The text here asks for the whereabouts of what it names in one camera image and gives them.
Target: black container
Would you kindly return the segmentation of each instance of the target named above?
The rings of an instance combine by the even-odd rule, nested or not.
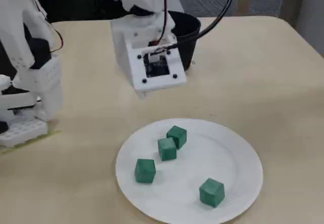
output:
[[[172,32],[176,35],[178,42],[199,34],[201,23],[196,17],[175,11],[169,11],[169,14],[176,23]],[[196,42],[184,43],[178,48],[184,70],[189,69],[191,65]]]

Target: wooden block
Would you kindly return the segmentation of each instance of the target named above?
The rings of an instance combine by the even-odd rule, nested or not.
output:
[[[173,138],[179,150],[187,142],[187,130],[173,126],[172,129],[167,132],[167,138]]]
[[[211,178],[199,188],[200,201],[216,208],[225,198],[224,184]]]
[[[169,161],[177,158],[177,148],[173,138],[159,139],[157,145],[158,153],[162,161]]]
[[[138,159],[135,168],[136,182],[153,183],[156,174],[154,160]]]

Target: table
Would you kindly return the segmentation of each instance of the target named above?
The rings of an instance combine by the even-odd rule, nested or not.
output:
[[[203,26],[212,21],[202,19]],[[0,156],[4,224],[153,224],[119,190],[122,143],[166,118],[217,122],[258,152],[264,186],[234,224],[322,223],[324,60],[287,23],[231,17],[197,44],[186,86],[140,100],[106,21],[63,22],[60,132]]]

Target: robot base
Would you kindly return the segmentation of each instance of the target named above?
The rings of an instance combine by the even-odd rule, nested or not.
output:
[[[15,119],[9,130],[0,134],[0,145],[12,148],[48,133],[47,123],[39,119]]]

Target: plate rim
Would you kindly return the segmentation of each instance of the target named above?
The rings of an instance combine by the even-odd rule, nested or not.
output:
[[[177,121],[177,120],[186,120],[186,121],[201,121],[201,122],[207,122],[207,123],[212,123],[212,124],[215,124],[217,126],[220,126],[222,128],[224,128],[225,130],[228,130],[230,133],[238,136],[239,138],[241,138],[241,140],[243,142],[245,142],[251,149],[252,151],[255,152],[256,156],[257,156],[257,160],[259,161],[259,165],[260,165],[260,179],[259,179],[259,183],[256,187],[256,190],[253,192],[254,194],[251,195],[251,199],[246,202],[246,204],[244,205],[244,207],[242,207],[240,209],[240,211],[238,212],[233,212],[232,214],[228,214],[226,215],[225,217],[220,217],[219,220],[217,221],[217,223],[224,223],[224,222],[227,222],[227,221],[230,221],[230,220],[233,220],[234,218],[242,215],[243,213],[245,213],[253,204],[254,202],[257,200],[257,198],[259,197],[260,193],[261,193],[261,190],[262,190],[262,186],[263,186],[263,181],[264,181],[264,171],[263,171],[263,166],[262,166],[262,162],[261,162],[261,159],[258,155],[258,153],[255,151],[255,149],[251,146],[250,143],[248,143],[242,136],[240,136],[239,134],[237,134],[235,131],[225,127],[224,125],[221,125],[219,123],[216,123],[216,122],[212,122],[212,121],[208,121],[208,120],[203,120],[203,119],[189,119],[189,118],[172,118],[172,119],[163,119],[163,120],[157,120],[157,121],[154,121],[152,123],[149,123],[141,128],[138,128],[136,131],[134,131],[124,142],[123,144],[121,145],[119,151],[118,151],[118,154],[117,154],[117,157],[116,157],[116,162],[115,162],[115,175],[116,175],[116,180],[117,180],[117,183],[118,183],[118,187],[119,189],[121,190],[122,194],[126,197],[126,199],[136,208],[138,209],[139,211],[141,211],[144,215],[146,216],[149,216],[150,218],[154,219],[154,220],[157,220],[157,221],[162,221],[162,222],[165,222],[164,220],[159,220],[159,219],[156,219],[154,216],[150,215],[150,214],[147,214],[144,210],[142,210],[142,208],[136,206],[128,197],[127,195],[124,193],[124,191],[121,189],[120,187],[120,182],[119,182],[119,179],[118,179],[118,173],[117,173],[117,165],[118,165],[118,159],[119,159],[119,155],[120,155],[120,152],[122,151],[122,149],[124,148],[126,142],[128,142],[130,140],[130,138],[136,134],[138,131],[152,125],[152,124],[156,124],[156,123],[159,123],[159,122],[165,122],[165,121]]]

